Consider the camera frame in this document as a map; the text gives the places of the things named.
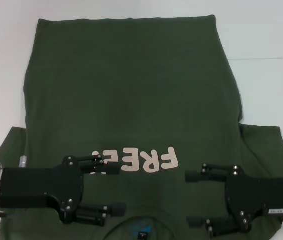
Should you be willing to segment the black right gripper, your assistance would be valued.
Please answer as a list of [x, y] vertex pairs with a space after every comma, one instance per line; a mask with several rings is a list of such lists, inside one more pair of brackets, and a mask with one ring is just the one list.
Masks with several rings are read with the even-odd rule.
[[247, 233], [261, 216], [283, 217], [283, 177], [253, 178], [243, 168], [204, 163], [200, 171], [185, 172], [187, 183], [223, 182], [233, 218], [188, 216], [190, 228], [205, 227], [208, 234]]

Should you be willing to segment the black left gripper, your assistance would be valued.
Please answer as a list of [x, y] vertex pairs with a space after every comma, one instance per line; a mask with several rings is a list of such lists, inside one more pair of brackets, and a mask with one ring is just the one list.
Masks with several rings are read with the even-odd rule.
[[117, 162], [105, 163], [100, 155], [63, 160], [53, 168], [4, 168], [0, 180], [0, 208], [52, 208], [61, 222], [102, 222], [123, 217], [127, 205], [79, 204], [83, 195], [83, 174], [119, 174]]

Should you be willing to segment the dark green FREE t-shirt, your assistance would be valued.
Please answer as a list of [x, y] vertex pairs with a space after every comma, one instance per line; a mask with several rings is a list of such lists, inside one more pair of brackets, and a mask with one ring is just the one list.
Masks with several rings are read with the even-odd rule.
[[[187, 216], [226, 215], [224, 185], [186, 183], [203, 163], [283, 177], [275, 126], [242, 125], [239, 90], [214, 16], [37, 23], [24, 79], [26, 127], [12, 128], [0, 162], [53, 167], [63, 157], [102, 155], [119, 175], [85, 176], [84, 201], [124, 202], [104, 227], [60, 223], [51, 209], [17, 209], [0, 240], [211, 240]], [[248, 234], [270, 240], [283, 219], [260, 217]]]

